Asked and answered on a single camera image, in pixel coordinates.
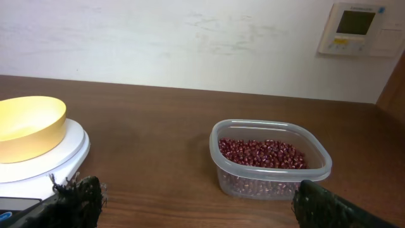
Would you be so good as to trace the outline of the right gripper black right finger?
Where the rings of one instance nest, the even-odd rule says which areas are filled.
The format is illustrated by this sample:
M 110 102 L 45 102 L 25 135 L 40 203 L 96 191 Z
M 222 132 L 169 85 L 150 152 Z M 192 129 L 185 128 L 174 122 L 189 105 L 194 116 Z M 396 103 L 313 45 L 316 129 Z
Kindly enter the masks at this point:
M 300 228 L 396 228 L 310 180 L 295 191 L 292 211 Z

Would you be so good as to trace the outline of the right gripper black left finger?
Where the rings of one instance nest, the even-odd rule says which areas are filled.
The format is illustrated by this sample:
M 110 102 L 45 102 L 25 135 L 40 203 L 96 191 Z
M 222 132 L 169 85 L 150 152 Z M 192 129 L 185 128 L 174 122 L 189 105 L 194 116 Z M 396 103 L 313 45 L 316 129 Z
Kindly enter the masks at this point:
M 54 195 L 6 219 L 7 228 L 95 228 L 105 205 L 105 184 L 96 176 L 57 184 Z

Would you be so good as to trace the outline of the white digital kitchen scale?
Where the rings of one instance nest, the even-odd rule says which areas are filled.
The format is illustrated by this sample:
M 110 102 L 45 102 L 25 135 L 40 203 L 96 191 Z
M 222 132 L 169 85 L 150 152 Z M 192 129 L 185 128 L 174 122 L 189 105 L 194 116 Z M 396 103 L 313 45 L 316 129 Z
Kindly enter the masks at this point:
M 64 139 L 49 152 L 31 160 L 1 165 L 1 221 L 54 195 L 77 172 L 90 149 L 89 136 L 76 121 L 66 120 Z

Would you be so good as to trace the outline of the yellow plastic bowl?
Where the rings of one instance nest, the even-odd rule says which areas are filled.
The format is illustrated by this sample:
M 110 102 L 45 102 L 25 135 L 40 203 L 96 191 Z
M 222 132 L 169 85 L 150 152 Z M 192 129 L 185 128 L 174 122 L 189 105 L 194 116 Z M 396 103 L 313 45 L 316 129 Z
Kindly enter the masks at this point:
M 55 148 L 66 134 L 66 105 L 49 96 L 1 101 L 1 163 L 29 160 Z

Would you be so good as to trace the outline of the clear plastic food container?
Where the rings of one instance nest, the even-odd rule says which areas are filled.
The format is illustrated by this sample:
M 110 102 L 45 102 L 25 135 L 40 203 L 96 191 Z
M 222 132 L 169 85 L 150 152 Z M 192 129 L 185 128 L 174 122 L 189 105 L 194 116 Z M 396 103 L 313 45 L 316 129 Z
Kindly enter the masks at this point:
M 264 141 L 273 139 L 295 146 L 305 154 L 308 169 L 261 168 L 226 159 L 218 146 L 221 138 Z M 319 182 L 332 170 L 326 149 L 308 130 L 285 122 L 229 119 L 216 123 L 209 138 L 211 158 L 223 192 L 256 200 L 291 200 L 301 181 Z

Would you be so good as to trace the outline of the red azuki beans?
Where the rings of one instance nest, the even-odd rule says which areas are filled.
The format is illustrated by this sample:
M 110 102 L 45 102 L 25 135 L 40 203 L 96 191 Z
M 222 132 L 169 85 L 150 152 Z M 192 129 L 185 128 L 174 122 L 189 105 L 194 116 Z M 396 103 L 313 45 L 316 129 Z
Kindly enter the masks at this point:
M 218 140 L 218 146 L 226 159 L 239 165 L 281 169 L 309 168 L 305 154 L 282 141 L 244 141 L 223 137 Z

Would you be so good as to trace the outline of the white wall control panel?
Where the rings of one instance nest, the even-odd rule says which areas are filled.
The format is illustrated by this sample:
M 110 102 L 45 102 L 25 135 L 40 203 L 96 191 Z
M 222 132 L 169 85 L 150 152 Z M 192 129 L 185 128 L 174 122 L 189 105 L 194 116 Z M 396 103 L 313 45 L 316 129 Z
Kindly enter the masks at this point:
M 389 5 L 334 3 L 318 52 L 341 56 L 393 57 L 404 43 L 404 24 L 389 20 Z

